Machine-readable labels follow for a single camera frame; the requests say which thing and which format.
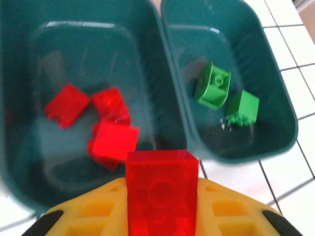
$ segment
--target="toy brick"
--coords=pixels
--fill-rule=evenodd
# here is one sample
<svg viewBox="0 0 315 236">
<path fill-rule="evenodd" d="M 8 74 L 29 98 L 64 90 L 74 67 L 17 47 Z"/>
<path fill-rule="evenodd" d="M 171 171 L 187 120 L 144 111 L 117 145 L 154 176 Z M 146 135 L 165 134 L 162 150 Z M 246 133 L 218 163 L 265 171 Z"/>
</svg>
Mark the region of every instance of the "toy brick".
<svg viewBox="0 0 315 236">
<path fill-rule="evenodd" d="M 133 151 L 126 161 L 130 236 L 192 236 L 198 160 L 186 150 Z"/>
<path fill-rule="evenodd" d="M 230 98 L 225 118 L 231 124 L 249 126 L 256 123 L 258 106 L 259 98 L 243 90 Z"/>
<path fill-rule="evenodd" d="M 221 70 L 210 62 L 206 64 L 198 77 L 193 97 L 200 104 L 217 110 L 226 101 L 230 80 L 231 72 Z"/>
<path fill-rule="evenodd" d="M 130 125 L 130 115 L 118 88 L 97 92 L 92 96 L 92 102 L 101 118 Z"/>
<path fill-rule="evenodd" d="M 113 163 L 126 161 L 129 151 L 137 145 L 139 129 L 102 119 L 93 128 L 93 137 L 88 145 L 88 152 L 97 163 L 115 169 Z"/>
<path fill-rule="evenodd" d="M 61 128 L 72 126 L 87 109 L 90 98 L 71 84 L 67 84 L 45 107 L 48 119 L 56 119 Z"/>
</svg>

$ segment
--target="green lego brick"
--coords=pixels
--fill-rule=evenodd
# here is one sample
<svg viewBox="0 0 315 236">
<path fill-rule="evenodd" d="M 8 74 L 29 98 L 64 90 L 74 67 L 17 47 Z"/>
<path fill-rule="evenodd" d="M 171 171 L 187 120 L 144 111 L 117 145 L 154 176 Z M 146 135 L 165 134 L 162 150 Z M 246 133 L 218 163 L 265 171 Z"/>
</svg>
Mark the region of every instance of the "green lego brick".
<svg viewBox="0 0 315 236">
<path fill-rule="evenodd" d="M 230 98 L 225 118 L 231 124 L 249 126 L 256 123 L 258 106 L 259 98 L 243 90 Z"/>
<path fill-rule="evenodd" d="M 193 97 L 197 102 L 217 110 L 226 101 L 230 80 L 231 72 L 221 70 L 210 62 L 199 75 Z"/>
</svg>

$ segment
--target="plastic bin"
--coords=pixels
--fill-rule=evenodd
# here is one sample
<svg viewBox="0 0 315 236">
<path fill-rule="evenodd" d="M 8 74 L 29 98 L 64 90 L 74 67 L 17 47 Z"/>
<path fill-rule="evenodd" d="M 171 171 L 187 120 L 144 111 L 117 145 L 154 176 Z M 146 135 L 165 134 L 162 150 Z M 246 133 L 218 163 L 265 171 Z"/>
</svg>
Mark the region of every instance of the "plastic bin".
<svg viewBox="0 0 315 236">
<path fill-rule="evenodd" d="M 289 150 L 297 118 L 269 43 L 253 10 L 241 0 L 163 0 L 162 17 L 198 158 L 236 163 Z M 229 126 L 228 102 L 213 110 L 193 97 L 206 63 L 231 71 L 229 98 L 243 89 L 259 98 L 257 122 Z"/>
<path fill-rule="evenodd" d="M 92 161 L 92 106 L 60 130 L 44 107 L 67 84 L 88 95 L 118 86 L 140 129 L 137 150 L 186 149 L 165 37 L 146 0 L 3 0 L 1 172 L 38 213 L 118 177 Z"/>
<path fill-rule="evenodd" d="M 67 83 L 88 95 L 118 86 L 137 150 L 243 162 L 293 145 L 297 119 L 254 12 L 239 0 L 165 0 L 162 14 L 164 28 L 149 0 L 2 0 L 0 168 L 38 214 L 125 175 L 87 155 L 92 107 L 65 131 L 44 117 Z M 215 111 L 193 99 L 210 61 L 232 71 L 229 97 L 259 97 L 255 125 L 228 127 L 226 103 Z"/>
</svg>

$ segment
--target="tile floor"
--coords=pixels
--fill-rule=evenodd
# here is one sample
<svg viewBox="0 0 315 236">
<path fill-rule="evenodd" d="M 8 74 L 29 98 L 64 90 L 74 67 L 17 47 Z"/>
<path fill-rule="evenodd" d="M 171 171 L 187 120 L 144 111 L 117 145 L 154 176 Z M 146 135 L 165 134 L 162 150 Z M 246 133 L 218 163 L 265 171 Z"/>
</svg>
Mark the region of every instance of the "tile floor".
<svg viewBox="0 0 315 236">
<path fill-rule="evenodd" d="M 160 0 L 154 0 L 158 6 Z M 315 45 L 291 0 L 245 0 L 257 13 L 299 118 L 298 139 L 287 153 L 229 166 L 202 161 L 207 177 L 282 212 L 304 235 L 315 235 Z M 0 236 L 20 235 L 33 211 L 20 205 L 0 181 Z"/>
</svg>

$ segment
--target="red lego brick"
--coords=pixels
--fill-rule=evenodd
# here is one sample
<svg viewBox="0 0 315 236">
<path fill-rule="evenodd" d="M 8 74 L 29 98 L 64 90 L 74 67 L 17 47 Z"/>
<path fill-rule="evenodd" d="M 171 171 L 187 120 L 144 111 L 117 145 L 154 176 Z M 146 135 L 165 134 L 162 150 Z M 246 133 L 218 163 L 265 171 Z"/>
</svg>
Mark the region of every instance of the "red lego brick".
<svg viewBox="0 0 315 236">
<path fill-rule="evenodd" d="M 88 144 L 88 153 L 90 154 L 90 157 L 96 163 L 105 167 L 109 171 L 114 172 L 116 170 L 116 168 L 118 167 L 119 162 L 107 159 L 106 157 L 102 157 L 102 156 L 92 156 L 92 149 L 93 149 L 93 145 L 95 142 L 95 136 L 98 132 L 98 128 L 99 128 L 99 122 L 96 122 L 93 126 L 93 129 L 92 129 L 92 139 L 90 140 L 90 142 Z"/>
<path fill-rule="evenodd" d="M 72 126 L 87 109 L 90 98 L 71 84 L 67 84 L 45 107 L 48 119 L 56 119 L 61 128 Z"/>
<path fill-rule="evenodd" d="M 137 145 L 139 129 L 102 119 L 95 124 L 88 152 L 97 163 L 115 169 L 113 163 L 123 163 L 129 151 Z"/>
<path fill-rule="evenodd" d="M 129 236 L 194 236 L 199 162 L 186 150 L 129 152 Z"/>
<path fill-rule="evenodd" d="M 130 115 L 118 88 L 93 94 L 92 101 L 98 115 L 115 123 L 130 125 Z"/>
</svg>

